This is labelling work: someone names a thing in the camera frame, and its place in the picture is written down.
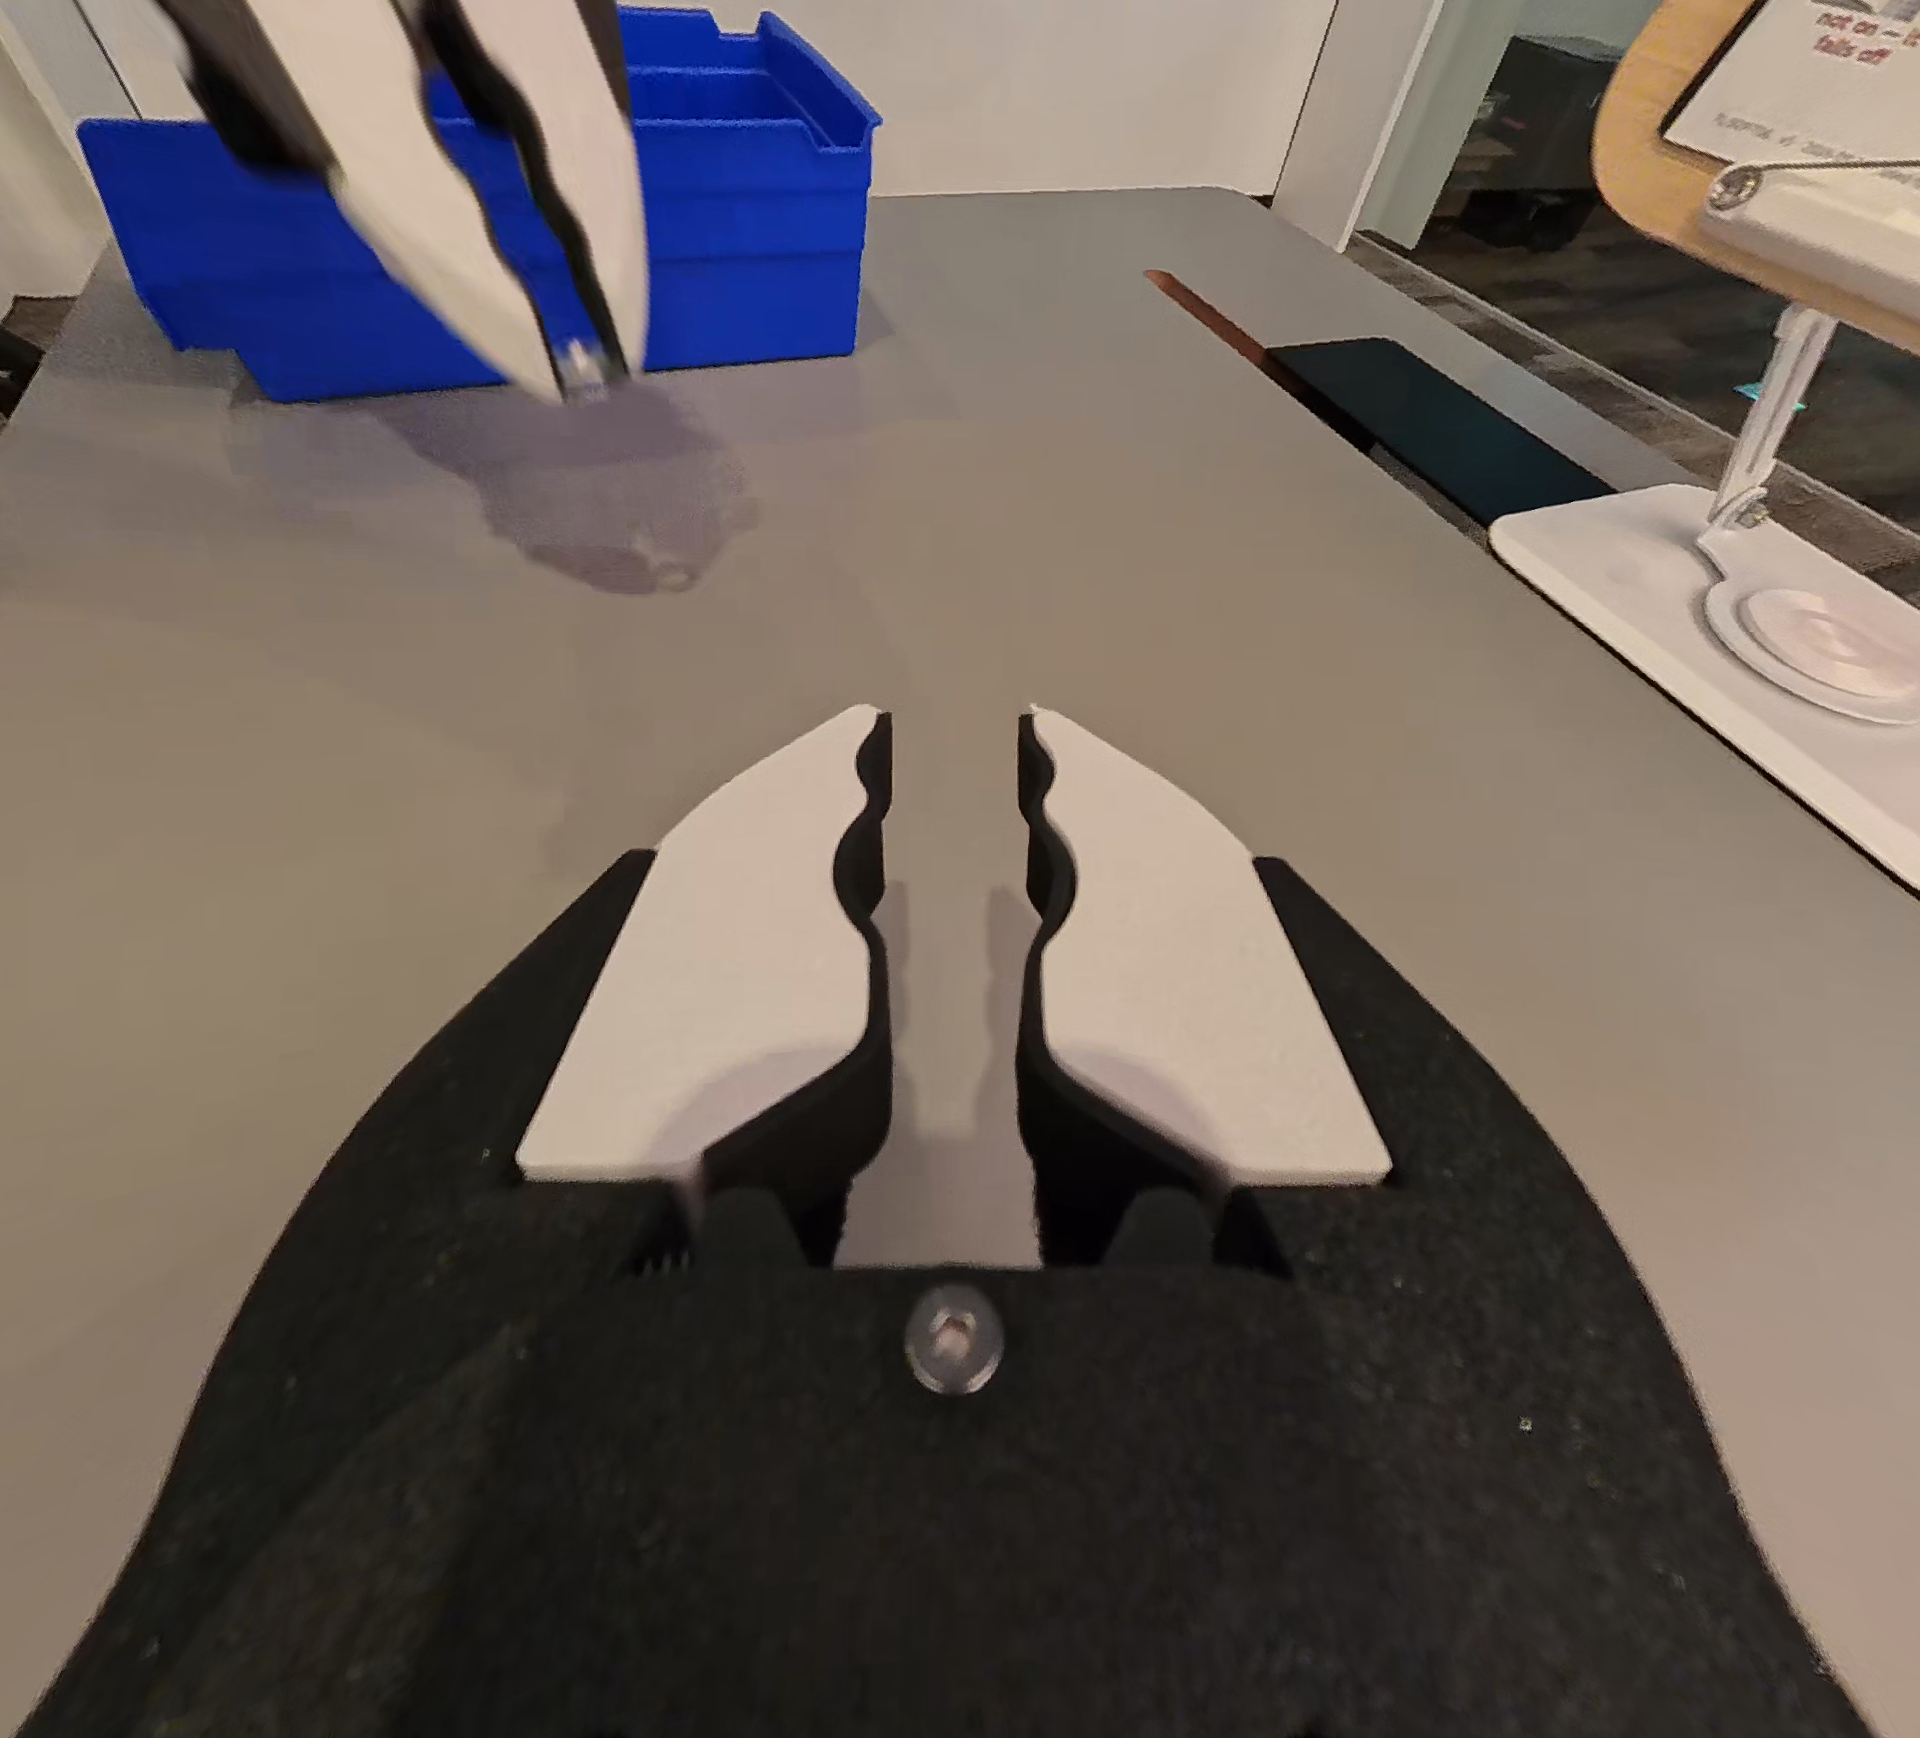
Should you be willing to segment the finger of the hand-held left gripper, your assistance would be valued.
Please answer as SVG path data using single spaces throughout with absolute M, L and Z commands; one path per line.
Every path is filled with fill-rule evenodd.
M 503 376 L 559 401 L 542 312 L 429 115 L 429 75 L 396 0 L 243 0 L 243 12 L 324 133 L 333 206 L 384 272 Z
M 652 262 L 621 0 L 451 0 L 451 25 L 464 94 L 506 126 L 610 376 L 638 376 Z

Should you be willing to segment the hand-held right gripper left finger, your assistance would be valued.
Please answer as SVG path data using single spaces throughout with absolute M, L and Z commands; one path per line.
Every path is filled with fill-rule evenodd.
M 514 1150 L 523 1181 L 759 1188 L 834 1267 L 892 1131 L 892 710 L 849 705 L 652 849 Z

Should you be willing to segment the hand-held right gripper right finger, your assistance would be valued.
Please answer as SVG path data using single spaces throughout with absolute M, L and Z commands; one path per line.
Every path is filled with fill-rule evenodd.
M 1394 1159 L 1268 897 L 1184 788 L 1051 705 L 1015 724 L 1030 828 L 1015 1126 L 1043 1267 L 1098 1267 L 1142 1193 L 1217 1238 L 1255 1188 Z

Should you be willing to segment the blue plastic bin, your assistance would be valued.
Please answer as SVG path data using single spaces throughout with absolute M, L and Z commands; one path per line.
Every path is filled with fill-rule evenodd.
M 647 206 L 647 368 L 851 358 L 876 106 L 781 15 L 621 8 Z M 324 180 L 209 123 L 87 115 L 81 155 L 135 299 L 267 401 L 503 387 L 405 290 Z

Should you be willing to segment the white stand base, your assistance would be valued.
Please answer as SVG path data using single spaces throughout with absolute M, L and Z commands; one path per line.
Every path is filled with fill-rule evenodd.
M 1717 478 L 1492 520 L 1508 572 L 1920 884 L 1920 613 L 1771 514 L 1839 320 L 1792 302 Z

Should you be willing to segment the dark grey waste bin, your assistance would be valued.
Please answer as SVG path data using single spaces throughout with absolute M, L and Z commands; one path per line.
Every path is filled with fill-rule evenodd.
M 1623 45 L 1514 35 L 1454 155 L 1454 227 L 1475 242 L 1567 253 L 1601 212 L 1594 123 Z

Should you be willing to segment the white page holder bar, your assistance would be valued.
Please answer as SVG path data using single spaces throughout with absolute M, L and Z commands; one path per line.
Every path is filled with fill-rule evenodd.
M 1746 255 L 1920 320 L 1915 155 L 1725 165 L 1701 223 Z

